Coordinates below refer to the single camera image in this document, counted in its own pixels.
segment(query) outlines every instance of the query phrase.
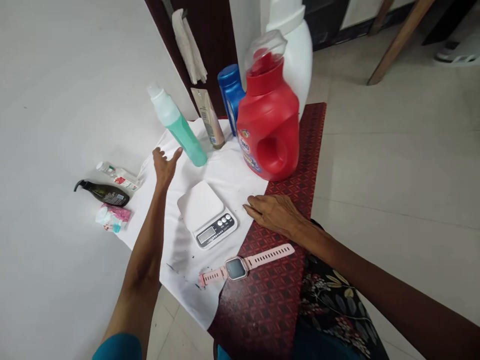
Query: human arm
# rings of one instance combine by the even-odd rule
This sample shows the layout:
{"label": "human arm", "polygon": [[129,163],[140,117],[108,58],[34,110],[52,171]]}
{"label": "human arm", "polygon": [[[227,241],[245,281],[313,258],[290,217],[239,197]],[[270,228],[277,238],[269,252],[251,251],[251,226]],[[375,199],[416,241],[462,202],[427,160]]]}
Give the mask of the human arm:
{"label": "human arm", "polygon": [[103,343],[119,333],[132,334],[140,341],[142,359],[147,357],[150,325],[159,292],[167,190],[182,148],[175,152],[170,161],[167,161],[165,153],[158,147],[152,154],[156,172],[155,191],[131,252],[110,323],[101,341]]}
{"label": "human arm", "polygon": [[427,359],[476,359],[480,327],[365,260],[307,220],[288,196],[249,196],[247,213],[338,270]]}

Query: hand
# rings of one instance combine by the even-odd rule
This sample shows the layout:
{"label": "hand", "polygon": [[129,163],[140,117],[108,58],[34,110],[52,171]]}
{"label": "hand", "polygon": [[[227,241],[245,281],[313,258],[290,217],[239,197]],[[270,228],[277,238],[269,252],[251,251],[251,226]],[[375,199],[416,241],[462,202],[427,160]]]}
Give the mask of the hand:
{"label": "hand", "polygon": [[153,165],[156,172],[156,189],[167,190],[174,178],[175,168],[177,167],[177,160],[182,155],[183,149],[179,147],[173,154],[170,160],[167,160],[165,152],[159,147],[153,150]]}
{"label": "hand", "polygon": [[248,215],[264,228],[282,234],[293,240],[293,233],[310,223],[297,210],[292,200],[286,195],[257,195],[249,196],[250,205],[243,205]]}

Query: white towel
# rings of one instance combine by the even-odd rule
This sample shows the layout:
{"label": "white towel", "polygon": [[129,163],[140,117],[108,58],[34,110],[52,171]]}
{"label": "white towel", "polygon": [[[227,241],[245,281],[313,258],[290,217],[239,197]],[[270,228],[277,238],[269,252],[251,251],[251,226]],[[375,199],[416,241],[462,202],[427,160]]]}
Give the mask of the white towel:
{"label": "white towel", "polygon": [[201,80],[205,84],[207,81],[207,69],[205,69],[192,30],[190,30],[189,22],[186,18],[182,19],[183,13],[183,9],[178,9],[171,16],[176,43],[190,75],[191,83],[196,85],[197,81]]}
{"label": "white towel", "polygon": [[[160,282],[202,328],[208,329],[217,312],[225,280],[200,288],[199,273],[214,270],[238,254],[252,225],[252,218],[242,204],[246,203],[249,195],[264,194],[269,182],[257,176],[245,163],[227,120],[220,120],[226,140],[220,150],[212,148],[201,118],[188,124],[202,148],[209,149],[208,162],[202,167],[195,167],[185,152],[178,159],[166,196]],[[169,159],[179,147],[169,131],[165,131],[158,145]],[[132,211],[133,216],[126,229],[116,234],[130,249],[137,241],[155,190],[156,175],[151,155],[143,163],[139,176],[144,178],[143,185],[125,207]],[[202,180],[210,185],[238,222],[234,232],[209,250],[197,246],[185,223],[180,220],[177,206],[178,199]]]}

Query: pink watch strap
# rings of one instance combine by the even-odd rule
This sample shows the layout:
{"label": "pink watch strap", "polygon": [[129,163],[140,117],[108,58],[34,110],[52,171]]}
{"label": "pink watch strap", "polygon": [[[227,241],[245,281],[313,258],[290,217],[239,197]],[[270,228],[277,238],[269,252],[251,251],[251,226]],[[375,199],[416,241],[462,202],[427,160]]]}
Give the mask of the pink watch strap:
{"label": "pink watch strap", "polygon": [[209,271],[198,276],[198,281],[200,282],[200,286],[204,287],[211,283],[216,283],[220,280],[225,280],[229,277],[227,269],[225,266],[221,266],[216,270]]}
{"label": "pink watch strap", "polygon": [[284,258],[295,252],[295,249],[290,244],[283,244],[270,250],[261,252],[257,255],[249,256],[245,259],[248,270],[258,268],[260,265],[268,264],[269,262]]}

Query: floral fabric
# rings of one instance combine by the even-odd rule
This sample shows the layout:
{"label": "floral fabric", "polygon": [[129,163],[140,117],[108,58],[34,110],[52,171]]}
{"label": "floral fabric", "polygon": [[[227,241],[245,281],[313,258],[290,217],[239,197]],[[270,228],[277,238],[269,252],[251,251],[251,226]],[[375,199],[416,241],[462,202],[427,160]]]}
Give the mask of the floral fabric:
{"label": "floral fabric", "polygon": [[316,256],[307,255],[305,262],[297,329],[335,338],[357,359],[388,359],[355,287]]}

